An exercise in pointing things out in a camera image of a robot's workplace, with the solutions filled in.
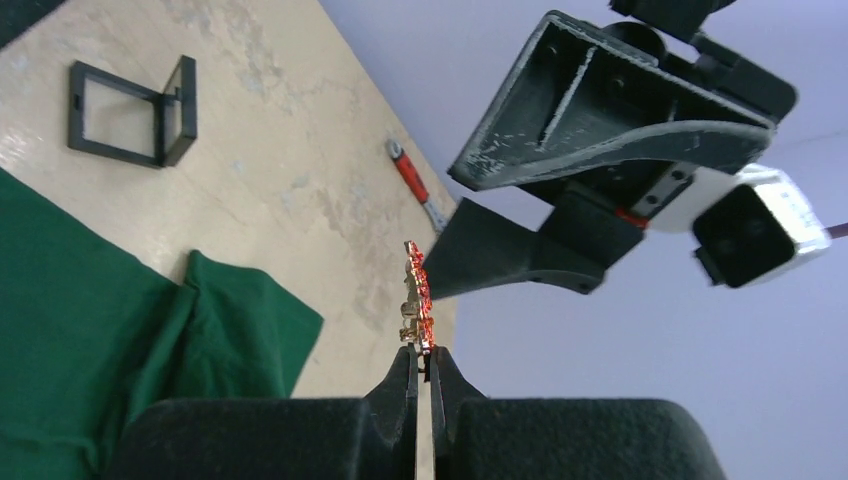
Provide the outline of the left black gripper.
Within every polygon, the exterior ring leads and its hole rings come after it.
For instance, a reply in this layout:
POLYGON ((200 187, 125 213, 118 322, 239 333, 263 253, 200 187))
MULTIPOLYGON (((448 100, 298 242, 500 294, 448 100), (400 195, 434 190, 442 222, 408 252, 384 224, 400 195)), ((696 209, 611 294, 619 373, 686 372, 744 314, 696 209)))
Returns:
POLYGON ((796 88, 700 34, 697 58, 635 22, 546 13, 449 168, 479 191, 583 196, 632 222, 673 165, 735 173, 770 145, 796 88))

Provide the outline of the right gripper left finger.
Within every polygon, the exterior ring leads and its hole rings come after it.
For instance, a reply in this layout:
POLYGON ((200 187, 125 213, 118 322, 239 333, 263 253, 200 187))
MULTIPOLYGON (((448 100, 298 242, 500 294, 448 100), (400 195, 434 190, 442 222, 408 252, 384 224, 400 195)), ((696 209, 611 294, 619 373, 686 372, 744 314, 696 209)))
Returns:
POLYGON ((362 398, 180 399, 129 426, 108 479, 412 479, 418 362, 400 348, 362 398))

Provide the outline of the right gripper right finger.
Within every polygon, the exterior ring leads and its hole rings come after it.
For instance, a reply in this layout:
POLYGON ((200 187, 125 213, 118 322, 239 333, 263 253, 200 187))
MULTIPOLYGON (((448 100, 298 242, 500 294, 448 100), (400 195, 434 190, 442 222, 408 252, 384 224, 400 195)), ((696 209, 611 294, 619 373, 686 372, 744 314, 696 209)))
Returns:
POLYGON ((659 399, 491 399, 429 356, 438 479, 722 479, 704 431, 659 399))

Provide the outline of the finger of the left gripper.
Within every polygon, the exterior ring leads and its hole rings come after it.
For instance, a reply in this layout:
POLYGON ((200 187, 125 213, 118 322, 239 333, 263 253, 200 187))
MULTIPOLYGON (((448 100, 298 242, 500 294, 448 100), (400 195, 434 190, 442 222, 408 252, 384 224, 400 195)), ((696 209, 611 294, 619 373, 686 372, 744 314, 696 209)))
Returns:
POLYGON ((423 268, 434 300, 522 282, 588 295, 644 238, 643 228, 583 196, 562 196, 537 231, 465 198, 423 268))

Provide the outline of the orange leaf brooch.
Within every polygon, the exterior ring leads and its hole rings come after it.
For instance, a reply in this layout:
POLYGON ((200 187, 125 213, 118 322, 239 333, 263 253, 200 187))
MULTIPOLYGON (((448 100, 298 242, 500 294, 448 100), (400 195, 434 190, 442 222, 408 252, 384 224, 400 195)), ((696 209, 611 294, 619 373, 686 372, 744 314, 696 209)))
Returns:
POLYGON ((414 343, 420 356, 429 355, 436 344, 431 291, 423 268, 424 256, 414 241, 405 241, 404 248, 407 256, 404 267, 407 299, 400 306, 403 319, 400 340, 414 343))

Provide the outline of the green t-shirt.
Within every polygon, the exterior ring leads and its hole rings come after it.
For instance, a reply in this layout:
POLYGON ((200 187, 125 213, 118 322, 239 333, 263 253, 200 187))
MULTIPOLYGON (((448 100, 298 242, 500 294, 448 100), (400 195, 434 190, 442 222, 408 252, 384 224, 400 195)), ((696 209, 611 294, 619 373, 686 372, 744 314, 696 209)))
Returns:
POLYGON ((175 283, 1 176, 1 475, 95 479, 170 398, 289 397, 322 317, 199 251, 175 283))

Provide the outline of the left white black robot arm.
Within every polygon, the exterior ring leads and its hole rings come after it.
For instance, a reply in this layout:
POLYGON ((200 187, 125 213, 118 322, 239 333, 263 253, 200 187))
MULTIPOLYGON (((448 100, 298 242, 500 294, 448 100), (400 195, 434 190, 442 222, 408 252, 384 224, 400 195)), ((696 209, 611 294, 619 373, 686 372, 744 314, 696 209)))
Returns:
POLYGON ((534 231, 463 199, 423 263, 433 298, 522 282, 591 293, 699 169, 739 172, 794 107, 789 83, 702 32, 722 2, 610 7, 621 20, 602 28, 546 13, 449 168, 550 215, 534 231))

